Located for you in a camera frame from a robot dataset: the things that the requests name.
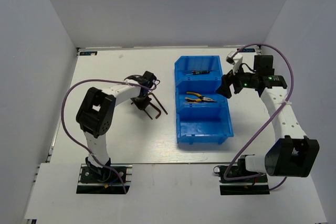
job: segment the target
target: robotic arm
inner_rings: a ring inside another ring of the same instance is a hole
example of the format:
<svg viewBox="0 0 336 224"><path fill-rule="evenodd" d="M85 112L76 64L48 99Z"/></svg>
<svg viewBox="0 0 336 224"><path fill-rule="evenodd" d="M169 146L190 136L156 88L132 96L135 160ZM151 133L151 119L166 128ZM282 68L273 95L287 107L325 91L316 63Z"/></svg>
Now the robotic arm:
<svg viewBox="0 0 336 224"><path fill-rule="evenodd" d="M140 84L150 89L156 82L156 76L146 71L142 76L127 77L125 82ZM76 121L84 131L87 146L101 164L111 165L106 148L106 132L111 126L114 108L131 99L140 110L144 110L151 101L148 94L147 89L132 85L116 85L103 90L90 88L87 91L76 115ZM99 165L92 155L86 157L85 161L102 181L108 179L110 170Z"/></svg>
<svg viewBox="0 0 336 224"><path fill-rule="evenodd" d="M255 89L270 116L285 102L287 85L282 76L274 75L273 56L255 55L251 72L243 70L243 56L227 57L233 69L222 76L222 84L216 90L226 98L232 96L230 86L235 93L243 88ZM238 159L238 170L242 176L267 173L270 176L307 177L313 166L319 144L309 139L298 123L290 103L286 103L272 121L276 143L263 155L243 155Z"/></svg>

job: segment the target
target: blue bin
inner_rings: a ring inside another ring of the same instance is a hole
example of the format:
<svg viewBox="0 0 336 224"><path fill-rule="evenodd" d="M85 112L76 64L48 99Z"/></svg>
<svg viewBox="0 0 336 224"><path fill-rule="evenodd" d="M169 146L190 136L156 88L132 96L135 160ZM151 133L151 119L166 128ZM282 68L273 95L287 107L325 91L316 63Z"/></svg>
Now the blue bin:
<svg viewBox="0 0 336 224"><path fill-rule="evenodd" d="M176 132L178 143L222 144L233 136L227 99L216 94L222 68L219 56L181 56L175 63ZM212 70L209 74L186 75L192 70ZM188 91L217 102L186 103Z"/></svg>

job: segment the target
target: white platform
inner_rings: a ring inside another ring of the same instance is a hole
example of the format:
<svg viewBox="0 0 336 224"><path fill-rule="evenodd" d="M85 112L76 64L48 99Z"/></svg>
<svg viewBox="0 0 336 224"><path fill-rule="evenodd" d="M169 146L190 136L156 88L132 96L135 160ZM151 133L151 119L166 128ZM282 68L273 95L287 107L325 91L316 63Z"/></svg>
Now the white platform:
<svg viewBox="0 0 336 224"><path fill-rule="evenodd" d="M314 184L289 178L270 195L221 196L211 164L137 164L126 195L76 195L80 164L42 164L26 218L38 224L314 224ZM269 177L270 186L281 178Z"/></svg>
<svg viewBox="0 0 336 224"><path fill-rule="evenodd" d="M269 115L258 94L244 89L233 95L229 109L234 137L224 144L176 143L176 114L174 63L182 55L219 55L223 73L231 69L225 57L235 48L157 48L101 50L96 56L79 56L72 84L84 79L123 80L131 74L153 72L161 84L155 94L168 111L157 120L150 120L130 102L119 105L114 111L112 127L107 134L107 147L112 163L222 163L230 162L239 149L267 121ZM253 66L255 53L244 53L244 62ZM85 83L70 95L65 111L66 124L76 139L86 144L83 132L75 117L90 87L109 87L106 83ZM264 154L275 142L269 125L246 150L249 154ZM74 144L59 128L51 163L83 163L87 152Z"/></svg>

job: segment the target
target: white wall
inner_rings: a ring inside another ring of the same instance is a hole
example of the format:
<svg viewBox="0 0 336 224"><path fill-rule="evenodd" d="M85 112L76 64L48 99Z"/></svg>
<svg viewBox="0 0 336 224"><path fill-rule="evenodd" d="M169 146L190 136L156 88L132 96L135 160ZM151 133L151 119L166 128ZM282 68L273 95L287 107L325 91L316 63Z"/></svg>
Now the white wall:
<svg viewBox="0 0 336 224"><path fill-rule="evenodd" d="M51 0L76 47L263 42L285 0Z"/></svg>
<svg viewBox="0 0 336 224"><path fill-rule="evenodd" d="M0 0L1 223L21 223L75 56L50 0Z"/></svg>
<svg viewBox="0 0 336 224"><path fill-rule="evenodd" d="M266 39L288 56L295 74L293 109L320 143L311 174L328 223L336 223L335 31L336 0L287 0ZM276 63L278 73L287 74L281 60Z"/></svg>

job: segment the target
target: pliers handle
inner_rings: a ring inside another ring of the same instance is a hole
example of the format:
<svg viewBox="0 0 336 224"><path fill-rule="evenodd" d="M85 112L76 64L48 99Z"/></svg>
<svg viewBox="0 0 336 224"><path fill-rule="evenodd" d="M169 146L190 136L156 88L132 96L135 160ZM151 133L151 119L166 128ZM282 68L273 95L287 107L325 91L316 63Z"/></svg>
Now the pliers handle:
<svg viewBox="0 0 336 224"><path fill-rule="evenodd" d="M187 102L217 102L215 101L214 99L211 99L209 97L205 97L199 93L195 93L195 92L187 92L187 94L193 94L195 96L197 96L198 98L197 99L192 99L192 98L189 98L189 97L186 97L185 100Z"/></svg>

